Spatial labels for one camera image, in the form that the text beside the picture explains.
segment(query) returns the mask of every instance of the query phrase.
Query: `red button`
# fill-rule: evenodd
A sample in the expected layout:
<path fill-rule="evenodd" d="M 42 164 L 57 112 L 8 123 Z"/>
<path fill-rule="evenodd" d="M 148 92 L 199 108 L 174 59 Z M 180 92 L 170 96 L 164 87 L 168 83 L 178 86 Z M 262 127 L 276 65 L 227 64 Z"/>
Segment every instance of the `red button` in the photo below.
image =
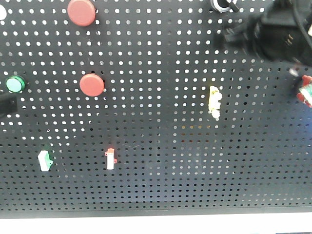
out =
<path fill-rule="evenodd" d="M 71 0 L 67 13 L 70 20 L 78 26 L 89 26 L 96 19 L 96 9 L 89 0 Z"/>
<path fill-rule="evenodd" d="M 104 81 L 101 77 L 96 74 L 87 74 L 83 76 L 80 80 L 80 89 L 81 91 L 90 97 L 99 96 L 104 92 Z"/>

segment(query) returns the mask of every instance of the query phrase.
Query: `green toggle switch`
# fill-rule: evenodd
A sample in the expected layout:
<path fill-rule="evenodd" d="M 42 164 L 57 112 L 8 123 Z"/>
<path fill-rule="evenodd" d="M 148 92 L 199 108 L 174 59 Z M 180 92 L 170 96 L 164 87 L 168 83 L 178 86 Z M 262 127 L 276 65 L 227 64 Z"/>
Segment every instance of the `green toggle switch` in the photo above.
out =
<path fill-rule="evenodd" d="M 19 93 L 25 89 L 25 80 L 20 76 L 11 76 L 6 79 L 6 87 L 12 93 Z"/>

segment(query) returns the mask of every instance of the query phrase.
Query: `switch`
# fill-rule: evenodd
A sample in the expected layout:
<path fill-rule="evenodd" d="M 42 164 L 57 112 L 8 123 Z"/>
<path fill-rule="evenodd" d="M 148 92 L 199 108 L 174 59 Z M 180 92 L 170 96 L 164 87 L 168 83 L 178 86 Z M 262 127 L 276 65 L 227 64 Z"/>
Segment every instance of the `switch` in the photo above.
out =
<path fill-rule="evenodd" d="M 89 26 L 96 19 L 96 9 L 89 0 L 71 0 L 67 13 L 70 20 L 78 26 Z"/>
<path fill-rule="evenodd" d="M 38 155 L 39 164 L 42 172 L 48 172 L 50 167 L 53 164 L 53 161 L 50 159 L 49 152 L 47 150 L 43 150 Z"/>
<path fill-rule="evenodd" d="M 208 109 L 209 113 L 212 114 L 213 118 L 219 120 L 220 118 L 220 108 L 221 103 L 219 102 L 222 99 L 222 94 L 215 86 L 210 86 L 210 95 L 209 95 L 209 104 Z"/>
<path fill-rule="evenodd" d="M 20 76 L 11 76 L 5 81 L 5 85 L 12 93 L 20 93 L 25 89 L 26 82 Z"/>
<path fill-rule="evenodd" d="M 81 91 L 90 97 L 99 96 L 104 92 L 105 84 L 101 77 L 91 73 L 83 76 L 80 80 Z"/>
<path fill-rule="evenodd" d="M 114 158 L 115 150 L 113 148 L 109 148 L 105 152 L 105 156 L 107 157 L 107 169 L 108 170 L 113 170 L 114 169 L 114 164 L 117 163 L 117 159 Z"/>
<path fill-rule="evenodd" d="M 17 98 L 14 94 L 0 95 L 0 117 L 18 111 Z"/>

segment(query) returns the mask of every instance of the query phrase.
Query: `white toggle switch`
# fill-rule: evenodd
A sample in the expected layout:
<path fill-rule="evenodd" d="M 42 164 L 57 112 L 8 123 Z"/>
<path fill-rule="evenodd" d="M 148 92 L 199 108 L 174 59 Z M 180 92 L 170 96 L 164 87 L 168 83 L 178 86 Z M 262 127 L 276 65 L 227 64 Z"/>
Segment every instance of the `white toggle switch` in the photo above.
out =
<path fill-rule="evenodd" d="M 38 155 L 39 164 L 42 172 L 48 172 L 50 167 L 53 164 L 53 161 L 50 159 L 49 152 L 47 150 L 43 150 Z"/>
<path fill-rule="evenodd" d="M 105 152 L 107 170 L 113 170 L 114 164 L 117 163 L 117 159 L 114 158 L 114 154 L 115 154 L 115 150 L 113 148 L 109 148 Z"/>
<path fill-rule="evenodd" d="M 209 103 L 208 103 L 208 109 L 209 114 L 212 114 L 212 116 L 219 120 L 220 118 L 220 108 L 221 103 L 219 102 L 222 99 L 222 94 L 215 86 L 210 86 L 210 95 L 209 95 Z"/>

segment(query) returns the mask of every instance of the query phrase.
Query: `pegboard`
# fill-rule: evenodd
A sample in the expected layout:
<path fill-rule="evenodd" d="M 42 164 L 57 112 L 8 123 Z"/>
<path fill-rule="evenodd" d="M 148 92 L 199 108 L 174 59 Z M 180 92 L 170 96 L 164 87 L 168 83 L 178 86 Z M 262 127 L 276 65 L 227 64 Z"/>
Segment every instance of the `pegboard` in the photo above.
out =
<path fill-rule="evenodd" d="M 13 74 L 27 81 L 18 112 L 0 119 L 1 217 L 312 211 L 312 113 L 289 73 L 311 69 L 213 45 L 222 23 L 272 0 L 223 14 L 208 0 L 93 0 L 88 27 L 68 2 L 0 2 L 0 89 Z M 88 73 L 105 80 L 102 95 L 81 92 Z"/>

